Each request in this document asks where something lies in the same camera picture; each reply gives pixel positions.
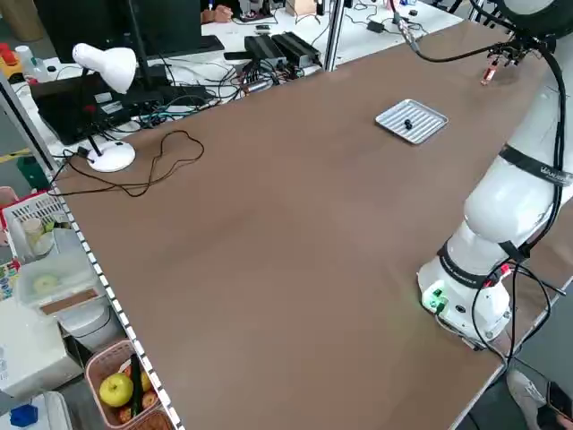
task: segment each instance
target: basket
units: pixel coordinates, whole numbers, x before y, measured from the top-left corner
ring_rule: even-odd
[[[66,219],[62,205],[54,196],[46,192],[25,197],[2,208],[0,212],[2,230],[6,233],[12,255],[19,258],[21,262],[34,259],[24,229],[21,227],[23,221],[34,218],[41,219],[44,226],[53,221]]]
[[[117,419],[115,414],[115,408],[111,408],[106,404],[103,404],[99,399],[99,386],[111,374],[118,371],[119,366],[121,366],[125,361],[132,356],[135,352],[133,344],[130,340],[122,340],[112,345],[108,349],[101,351],[99,354],[93,356],[86,366],[86,380],[90,386],[91,395],[98,405],[99,412],[104,419],[104,423],[108,429],[134,429],[134,428],[154,428],[154,427],[139,427],[138,425],[143,421],[143,419],[148,416],[151,412],[159,406],[159,401],[156,400],[155,404],[150,408],[145,409],[137,417],[133,418],[131,421],[121,424]]]
[[[165,412],[155,409],[142,421],[131,427],[131,430],[173,430],[173,426],[171,426]]]

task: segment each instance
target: lamp base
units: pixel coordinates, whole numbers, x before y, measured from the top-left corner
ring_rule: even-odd
[[[135,160],[135,149],[126,142],[105,142],[98,144],[98,148],[101,156],[95,150],[91,150],[88,156],[88,164],[98,172],[118,172],[127,168]]]

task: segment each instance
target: white robotic arm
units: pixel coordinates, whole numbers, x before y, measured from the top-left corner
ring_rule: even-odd
[[[518,29],[538,38],[560,38],[554,56],[566,88],[573,88],[570,0],[498,3]],[[567,107],[573,108],[573,99],[567,100]],[[569,130],[571,118],[566,118]],[[567,141],[563,166],[554,168],[559,120],[560,93],[554,74],[548,72],[526,118],[466,200],[465,220],[418,273],[423,306],[474,343],[493,340],[511,318],[509,294],[501,283],[510,268],[501,266],[493,278],[492,271],[548,220],[556,184],[562,190],[561,204],[573,196],[573,176],[567,174],[573,173],[573,145]]]

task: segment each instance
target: sneaker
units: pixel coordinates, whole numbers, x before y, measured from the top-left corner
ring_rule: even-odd
[[[526,418],[529,430],[540,430],[537,425],[537,410],[545,405],[545,397],[524,374],[510,370],[506,378],[509,393]]]

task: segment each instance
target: person's hand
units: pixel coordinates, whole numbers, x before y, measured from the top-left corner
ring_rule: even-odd
[[[212,12],[214,22],[230,22],[231,18],[233,18],[233,11],[222,4],[217,6]]]
[[[559,424],[565,427],[567,430],[573,430],[573,423],[564,417],[557,416],[557,420]]]

